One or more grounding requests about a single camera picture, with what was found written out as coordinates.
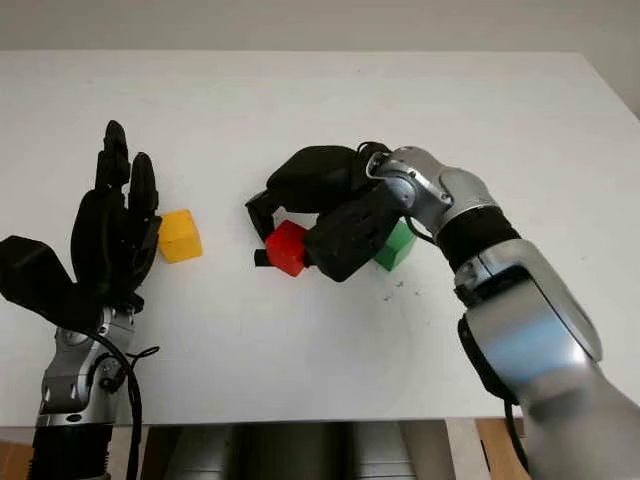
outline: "floor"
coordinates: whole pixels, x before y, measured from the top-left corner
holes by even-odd
[[[130,433],[126,427],[114,429],[113,480],[125,478]],[[27,462],[32,436],[31,428],[0,428],[0,478],[22,478],[5,472],[11,454],[15,462]],[[346,438],[353,440],[352,448]],[[233,445],[242,448],[234,450]],[[233,453],[240,450],[240,457]],[[141,479],[322,480],[339,478],[338,471],[349,471],[343,477],[349,480],[529,478],[515,458],[502,419],[146,427],[141,451]],[[24,465],[13,468],[24,471]]]

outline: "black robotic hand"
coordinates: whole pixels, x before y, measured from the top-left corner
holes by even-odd
[[[356,150],[313,146],[298,151],[267,180],[267,189],[246,204],[251,221],[267,245],[256,251],[256,265],[276,265],[297,275],[302,265],[317,265],[342,282],[383,247],[402,216],[384,182],[366,174],[368,159],[389,149],[375,142]],[[317,213],[316,225],[278,232],[273,214]]]
[[[121,188],[130,177],[126,208]],[[0,242],[0,292],[75,331],[97,328],[104,306],[140,311],[144,302],[134,292],[155,256],[162,221],[155,215],[157,207],[151,160],[139,153],[131,169],[124,129],[110,121],[98,154],[95,188],[82,199],[71,236],[77,283],[50,247],[10,236]]]

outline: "silver robotic arm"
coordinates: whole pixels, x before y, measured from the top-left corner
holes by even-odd
[[[367,164],[431,233],[467,311],[458,333],[490,393],[519,404],[537,480],[640,479],[640,408],[604,377],[589,317],[475,175],[403,147]]]

